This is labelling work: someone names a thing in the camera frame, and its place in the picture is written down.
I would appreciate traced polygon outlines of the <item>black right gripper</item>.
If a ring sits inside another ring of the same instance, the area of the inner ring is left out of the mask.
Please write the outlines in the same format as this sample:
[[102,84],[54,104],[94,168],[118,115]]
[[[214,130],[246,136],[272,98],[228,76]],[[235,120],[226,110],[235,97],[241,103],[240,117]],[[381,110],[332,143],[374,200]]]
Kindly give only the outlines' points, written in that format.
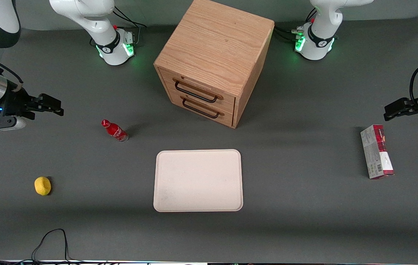
[[39,94],[38,97],[30,96],[25,89],[13,92],[8,88],[0,99],[0,114],[3,116],[19,116],[29,120],[35,120],[36,113],[53,113],[64,115],[61,101],[47,94]]

